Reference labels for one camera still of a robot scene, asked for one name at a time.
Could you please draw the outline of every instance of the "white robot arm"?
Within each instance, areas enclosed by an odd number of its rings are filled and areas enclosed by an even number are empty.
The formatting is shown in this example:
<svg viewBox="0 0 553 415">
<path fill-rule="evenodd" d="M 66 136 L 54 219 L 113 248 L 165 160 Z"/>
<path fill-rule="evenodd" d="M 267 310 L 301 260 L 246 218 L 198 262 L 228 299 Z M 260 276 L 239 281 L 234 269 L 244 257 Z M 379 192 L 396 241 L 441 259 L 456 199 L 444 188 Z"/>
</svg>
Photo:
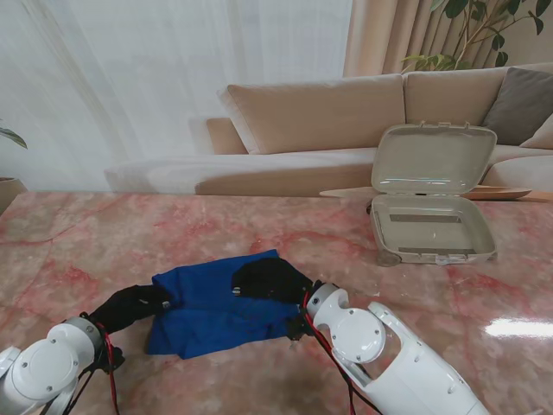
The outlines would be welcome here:
<svg viewBox="0 0 553 415">
<path fill-rule="evenodd" d="M 345 290 L 324 284 L 308 300 L 307 312 L 316 329 L 330 330 L 334 358 L 384 415 L 489 415 L 455 369 L 384 305 L 349 308 Z M 372 380 L 360 364 L 382 354 L 385 327 L 397 335 L 401 350 Z"/>
<path fill-rule="evenodd" d="M 306 308 L 316 329 L 330 330 L 337 363 L 384 415 L 489 415 L 467 382 L 384 305 L 350 308 L 345 290 L 323 284 Z M 361 364 L 383 353 L 386 327 L 399 338 L 401 350 L 373 380 Z M 54 326 L 46 339 L 23 352 L 4 350 L 0 415 L 26 415 L 44 405 L 43 415 L 63 414 L 79 371 L 94 362 L 103 344 L 94 324 L 74 317 Z"/>
<path fill-rule="evenodd" d="M 77 386 L 79 372 L 94 362 L 103 345 L 99 330 L 81 317 L 53 326 L 46 339 L 24 351 L 0 353 L 0 415 L 62 414 Z"/>
</svg>

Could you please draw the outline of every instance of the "blue towel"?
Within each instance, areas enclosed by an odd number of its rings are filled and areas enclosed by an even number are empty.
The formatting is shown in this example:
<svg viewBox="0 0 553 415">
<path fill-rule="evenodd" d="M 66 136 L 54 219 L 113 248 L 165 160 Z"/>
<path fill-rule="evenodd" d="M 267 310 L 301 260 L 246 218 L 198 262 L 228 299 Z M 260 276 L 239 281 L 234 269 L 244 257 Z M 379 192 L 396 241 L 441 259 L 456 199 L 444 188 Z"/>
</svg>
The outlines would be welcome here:
<svg viewBox="0 0 553 415">
<path fill-rule="evenodd" d="M 285 322 L 298 315 L 294 304 L 235 297 L 232 274 L 242 265 L 278 257 L 277 251 L 181 266 L 152 278 L 172 296 L 172 308 L 156 317 L 148 354 L 188 359 L 247 342 L 286 335 Z"/>
</svg>

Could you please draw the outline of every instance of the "open plastic case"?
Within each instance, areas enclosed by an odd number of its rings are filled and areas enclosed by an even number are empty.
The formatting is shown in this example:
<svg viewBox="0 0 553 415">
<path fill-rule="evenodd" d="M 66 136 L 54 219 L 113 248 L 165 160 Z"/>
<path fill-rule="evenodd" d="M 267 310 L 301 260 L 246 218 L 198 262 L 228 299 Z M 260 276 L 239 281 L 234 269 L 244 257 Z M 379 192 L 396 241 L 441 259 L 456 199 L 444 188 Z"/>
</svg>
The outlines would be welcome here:
<svg viewBox="0 0 553 415">
<path fill-rule="evenodd" d="M 497 136 L 481 127 L 397 125 L 383 136 L 372 169 L 371 223 L 378 264 L 484 262 L 496 245 L 486 219 L 460 195 L 486 171 Z"/>
</svg>

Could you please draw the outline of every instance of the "pink marble surface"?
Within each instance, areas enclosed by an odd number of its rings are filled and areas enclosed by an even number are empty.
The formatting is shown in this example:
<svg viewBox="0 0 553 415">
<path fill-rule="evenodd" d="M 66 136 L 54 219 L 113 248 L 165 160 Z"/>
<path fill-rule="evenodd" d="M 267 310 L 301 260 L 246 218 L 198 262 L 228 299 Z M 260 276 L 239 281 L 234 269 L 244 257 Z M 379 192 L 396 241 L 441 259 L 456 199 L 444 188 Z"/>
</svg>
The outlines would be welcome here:
<svg viewBox="0 0 553 415">
<path fill-rule="evenodd" d="M 349 290 L 353 305 L 391 307 L 492 413 L 553 413 L 553 206 L 478 204 L 498 261 L 379 268 L 363 201 L 19 195 L 0 217 L 0 349 L 24 348 L 158 272 L 276 248 L 310 278 Z M 144 354 L 150 325 L 112 339 L 127 358 L 116 371 L 123 415 L 347 413 L 343 380 L 312 338 L 182 361 Z M 105 375 L 94 376 L 76 413 L 112 413 Z"/>
</svg>

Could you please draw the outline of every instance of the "sheer curtain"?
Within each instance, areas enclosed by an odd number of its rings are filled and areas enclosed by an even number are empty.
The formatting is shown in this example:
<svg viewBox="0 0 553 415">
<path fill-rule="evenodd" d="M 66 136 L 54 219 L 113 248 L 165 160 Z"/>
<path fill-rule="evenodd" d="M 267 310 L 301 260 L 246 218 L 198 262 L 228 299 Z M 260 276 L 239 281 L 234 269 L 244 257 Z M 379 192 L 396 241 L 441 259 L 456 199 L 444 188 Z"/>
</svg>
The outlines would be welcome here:
<svg viewBox="0 0 553 415">
<path fill-rule="evenodd" d="M 212 151 L 229 83 L 342 76 L 351 0 L 3 0 L 0 176 L 109 190 L 116 163 Z"/>
</svg>

